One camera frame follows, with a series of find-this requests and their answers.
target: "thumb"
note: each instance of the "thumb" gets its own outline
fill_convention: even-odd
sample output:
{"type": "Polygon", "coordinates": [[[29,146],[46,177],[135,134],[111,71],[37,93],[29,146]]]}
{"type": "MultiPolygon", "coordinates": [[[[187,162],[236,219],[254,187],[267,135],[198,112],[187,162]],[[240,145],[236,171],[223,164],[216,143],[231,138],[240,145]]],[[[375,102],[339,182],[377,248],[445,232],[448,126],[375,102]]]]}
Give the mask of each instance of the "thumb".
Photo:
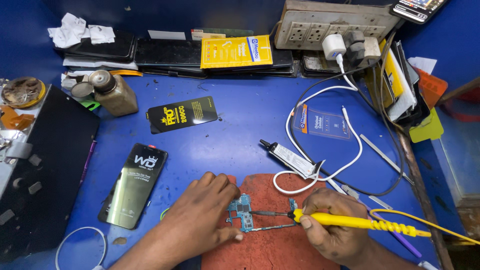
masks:
{"type": "Polygon", "coordinates": [[[227,240],[235,238],[238,241],[243,239],[242,232],[235,227],[225,227],[222,229],[217,229],[215,232],[215,244],[219,245],[227,240]]]}
{"type": "Polygon", "coordinates": [[[307,233],[308,241],[317,250],[323,250],[324,245],[328,245],[331,240],[331,236],[318,221],[309,215],[303,215],[300,217],[300,223],[307,233]]]}

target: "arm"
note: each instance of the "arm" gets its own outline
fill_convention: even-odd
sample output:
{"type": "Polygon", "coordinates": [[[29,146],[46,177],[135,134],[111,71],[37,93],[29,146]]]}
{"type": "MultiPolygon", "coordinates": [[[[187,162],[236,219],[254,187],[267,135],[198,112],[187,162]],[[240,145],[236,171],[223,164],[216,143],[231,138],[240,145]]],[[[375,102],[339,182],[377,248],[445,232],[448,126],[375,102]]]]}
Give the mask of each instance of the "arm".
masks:
{"type": "Polygon", "coordinates": [[[327,259],[352,270],[420,270],[368,236],[368,230],[343,226],[324,228],[308,216],[318,209],[334,215],[367,218],[367,209],[353,197],[328,188],[316,188],[303,202],[300,222],[310,243],[327,259]]]}
{"type": "Polygon", "coordinates": [[[165,218],[110,270],[169,270],[223,242],[243,239],[238,228],[217,228],[220,216],[240,190],[227,176],[205,173],[194,180],[165,218]]]}

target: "black cable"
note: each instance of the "black cable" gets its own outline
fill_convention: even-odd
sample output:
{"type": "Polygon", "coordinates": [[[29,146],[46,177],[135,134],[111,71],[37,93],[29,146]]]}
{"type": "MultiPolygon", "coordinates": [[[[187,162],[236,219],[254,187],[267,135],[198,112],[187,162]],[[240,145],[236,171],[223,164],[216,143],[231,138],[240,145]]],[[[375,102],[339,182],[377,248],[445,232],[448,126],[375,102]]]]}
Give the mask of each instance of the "black cable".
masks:
{"type": "MultiPolygon", "coordinates": [[[[375,72],[375,66],[372,67],[372,71],[373,71],[373,93],[375,94],[375,99],[377,100],[377,103],[380,104],[380,98],[378,97],[378,93],[377,93],[377,81],[376,81],[376,72],[375,72]]],[[[352,189],[355,189],[356,191],[359,191],[359,192],[362,192],[364,194],[367,194],[367,195],[373,195],[373,196],[383,196],[383,195],[386,195],[388,193],[390,193],[392,190],[394,190],[396,188],[396,186],[400,183],[400,181],[402,180],[402,177],[403,177],[403,166],[404,166],[404,160],[403,160],[403,152],[402,150],[400,149],[400,146],[398,146],[396,140],[395,140],[395,137],[393,136],[393,133],[392,133],[392,130],[390,129],[390,126],[388,125],[386,119],[385,119],[385,115],[383,113],[380,113],[380,115],[382,116],[382,120],[385,124],[385,126],[387,127],[387,130],[388,130],[388,133],[390,134],[390,136],[392,137],[392,140],[395,144],[395,147],[398,151],[398,155],[400,156],[400,173],[398,174],[398,179],[396,180],[396,182],[389,188],[387,189],[386,191],[384,192],[381,192],[381,193],[370,193],[370,192],[367,192],[367,191],[364,191],[364,190],[361,190],[359,188],[356,188],[354,186],[351,186],[343,181],[341,181],[340,179],[336,178],[336,177],[332,177],[333,180],[341,183],[341,184],[346,184],[348,185],[350,188],[352,189]]],[[[320,171],[324,174],[326,174],[327,176],[329,176],[330,174],[325,171],[324,169],[320,168],[320,171]]]]}
{"type": "Polygon", "coordinates": [[[350,82],[358,89],[358,93],[360,94],[361,98],[368,104],[368,106],[370,106],[370,108],[372,110],[374,110],[377,114],[381,114],[381,111],[379,111],[373,104],[372,102],[370,102],[370,100],[365,96],[365,94],[360,91],[360,87],[358,86],[358,84],[355,82],[355,80],[353,79],[353,76],[352,74],[348,75],[348,79],[350,80],[350,82]]]}
{"type": "MultiPolygon", "coordinates": [[[[390,41],[391,38],[393,38],[394,36],[394,33],[396,32],[396,28],[393,29],[392,33],[390,34],[390,37],[389,39],[387,40],[387,43],[390,41]]],[[[297,110],[297,107],[298,105],[300,104],[300,101],[301,99],[303,98],[303,96],[308,92],[308,90],[310,90],[312,87],[314,87],[315,85],[319,84],[319,83],[322,83],[322,82],[325,82],[325,81],[328,81],[330,79],[335,79],[335,78],[338,78],[338,77],[342,77],[343,75],[348,75],[348,74],[352,74],[352,73],[355,73],[357,71],[360,71],[360,70],[364,70],[364,69],[367,69],[369,67],[373,67],[374,65],[377,64],[378,61],[380,61],[380,59],[382,59],[382,57],[384,56],[384,54],[387,52],[387,45],[384,46],[384,49],[382,50],[382,53],[380,54],[380,57],[378,57],[373,63],[369,64],[368,66],[366,67],[363,67],[363,68],[358,68],[358,69],[354,69],[354,70],[351,70],[351,71],[348,71],[348,72],[345,72],[345,73],[342,73],[342,74],[338,74],[338,75],[334,75],[332,77],[329,77],[329,78],[326,78],[326,79],[323,79],[323,80],[320,80],[314,84],[312,84],[311,86],[309,86],[305,91],[303,91],[302,95],[300,96],[300,98],[297,100],[297,102],[295,103],[295,106],[294,106],[294,113],[295,111],[297,110]]],[[[309,159],[309,161],[312,163],[312,165],[315,164],[315,162],[313,161],[313,159],[307,154],[307,152],[302,148],[302,146],[298,143],[297,141],[297,138],[295,137],[295,133],[293,132],[293,121],[290,121],[290,134],[292,135],[292,138],[293,138],[293,141],[297,144],[297,146],[300,148],[300,150],[305,154],[305,156],[309,159]]]]}
{"type": "MultiPolygon", "coordinates": [[[[393,35],[394,35],[394,33],[396,32],[396,30],[397,30],[397,28],[395,28],[395,29],[392,31],[392,33],[390,34],[389,39],[387,40],[387,42],[386,42],[386,44],[385,44],[385,46],[384,46],[384,48],[383,48],[383,50],[382,50],[382,53],[381,53],[380,57],[377,58],[373,63],[369,64],[368,66],[366,66],[366,67],[364,67],[364,68],[358,68],[358,69],[355,69],[355,70],[352,70],[352,71],[349,71],[349,72],[345,72],[345,73],[342,73],[342,74],[338,74],[338,75],[329,77],[329,78],[327,78],[327,79],[320,80],[320,81],[312,84],[311,86],[309,86],[309,87],[302,93],[302,95],[300,96],[300,98],[297,100],[297,102],[296,102],[296,104],[295,104],[295,107],[294,107],[294,110],[296,110],[296,108],[297,108],[298,104],[300,103],[301,99],[303,98],[303,96],[304,96],[312,87],[314,87],[315,85],[317,85],[317,84],[319,84],[319,83],[322,83],[322,82],[324,82],[324,81],[330,80],[330,79],[334,79],[334,78],[343,76],[343,75],[352,74],[352,73],[354,73],[354,72],[361,71],[361,70],[367,69],[367,68],[369,68],[369,67],[372,67],[372,69],[373,69],[373,91],[374,91],[375,98],[377,99],[378,104],[380,104],[380,101],[379,101],[379,99],[378,99],[377,90],[376,90],[377,87],[376,87],[375,65],[376,65],[376,64],[378,63],[378,61],[379,61],[380,59],[382,59],[382,57],[386,54],[386,52],[387,52],[386,49],[387,49],[387,47],[388,47],[387,44],[390,42],[390,39],[393,38],[393,35]]],[[[355,87],[358,89],[357,92],[360,92],[360,89],[358,88],[358,86],[357,86],[356,84],[355,84],[355,87]]],[[[370,101],[365,97],[365,95],[364,95],[363,93],[360,93],[360,95],[362,96],[362,98],[363,98],[365,101],[367,101],[367,104],[369,104],[369,106],[371,106],[372,109],[374,109],[373,104],[370,103],[370,101]]],[[[395,144],[395,147],[397,148],[397,151],[398,151],[399,156],[400,156],[400,163],[401,163],[400,166],[401,166],[401,169],[400,169],[400,173],[399,173],[399,176],[398,176],[397,181],[396,181],[389,189],[387,189],[387,190],[384,191],[384,192],[381,192],[381,193],[371,193],[371,192],[367,192],[367,191],[361,190],[361,189],[359,189],[359,188],[356,188],[356,187],[354,187],[354,186],[351,186],[350,184],[347,184],[347,183],[341,181],[340,179],[338,179],[338,178],[336,178],[336,177],[332,177],[332,179],[335,180],[335,181],[338,181],[338,182],[341,183],[341,184],[346,184],[346,185],[350,186],[350,188],[352,188],[352,189],[354,189],[354,190],[357,190],[357,191],[359,191],[359,192],[362,192],[362,193],[364,193],[364,194],[373,195],[373,196],[383,196],[383,195],[386,195],[386,194],[390,193],[392,190],[394,190],[394,189],[396,188],[396,186],[400,183],[400,180],[402,179],[402,177],[403,177],[403,172],[404,172],[404,169],[403,169],[403,167],[404,167],[404,160],[403,160],[403,152],[402,152],[402,150],[400,149],[400,147],[398,146],[398,144],[396,143],[395,137],[393,136],[392,131],[390,130],[390,126],[388,126],[388,123],[386,122],[386,119],[385,119],[384,114],[383,114],[381,111],[378,111],[378,110],[376,110],[376,109],[374,109],[374,110],[375,110],[377,113],[380,113],[380,115],[382,116],[382,120],[383,120],[385,126],[387,127],[387,130],[388,130],[390,136],[392,137],[392,140],[393,140],[393,142],[394,142],[394,144],[395,144]]],[[[297,141],[297,138],[295,137],[295,133],[293,132],[293,121],[290,121],[290,127],[289,127],[289,129],[290,129],[290,133],[292,134],[293,141],[297,144],[297,146],[300,148],[300,150],[302,150],[302,152],[303,152],[303,153],[305,154],[305,156],[310,160],[310,162],[312,162],[312,164],[315,164],[315,162],[313,161],[313,159],[307,154],[307,152],[303,149],[303,147],[302,147],[302,146],[300,145],[300,143],[297,141]]],[[[320,168],[320,172],[322,172],[323,174],[325,174],[325,175],[327,175],[327,176],[330,176],[330,175],[331,175],[330,173],[328,173],[328,172],[327,172],[325,169],[323,169],[323,168],[320,168]]]]}

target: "yellow soldering iron handle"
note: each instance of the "yellow soldering iron handle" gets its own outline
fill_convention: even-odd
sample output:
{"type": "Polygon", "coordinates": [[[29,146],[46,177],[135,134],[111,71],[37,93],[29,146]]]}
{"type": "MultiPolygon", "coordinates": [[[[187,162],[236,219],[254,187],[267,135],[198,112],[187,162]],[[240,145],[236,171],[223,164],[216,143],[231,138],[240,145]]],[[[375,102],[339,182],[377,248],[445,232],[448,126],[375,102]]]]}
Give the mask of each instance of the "yellow soldering iron handle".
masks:
{"type": "MultiPolygon", "coordinates": [[[[295,215],[294,220],[300,222],[300,217],[303,216],[301,209],[296,209],[293,211],[295,215]]],[[[345,226],[352,228],[360,229],[371,229],[371,230],[383,230],[391,231],[397,233],[403,233],[410,236],[426,236],[430,237],[432,234],[430,232],[416,230],[412,226],[405,226],[403,224],[397,224],[394,222],[384,222],[384,221],[371,221],[367,219],[346,217],[346,216],[337,216],[328,213],[315,212],[310,215],[316,221],[322,225],[335,225],[335,226],[345,226]]]]}

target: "white charger adapter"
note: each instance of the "white charger adapter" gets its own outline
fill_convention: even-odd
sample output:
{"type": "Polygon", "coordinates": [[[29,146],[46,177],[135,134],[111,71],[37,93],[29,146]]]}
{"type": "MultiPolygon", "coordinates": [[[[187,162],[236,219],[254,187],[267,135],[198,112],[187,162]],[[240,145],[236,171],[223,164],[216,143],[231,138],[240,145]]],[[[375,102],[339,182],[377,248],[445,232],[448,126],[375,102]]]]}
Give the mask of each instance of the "white charger adapter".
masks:
{"type": "Polygon", "coordinates": [[[336,60],[338,54],[344,55],[347,51],[343,37],[340,34],[328,35],[322,42],[322,47],[327,60],[336,60]]]}

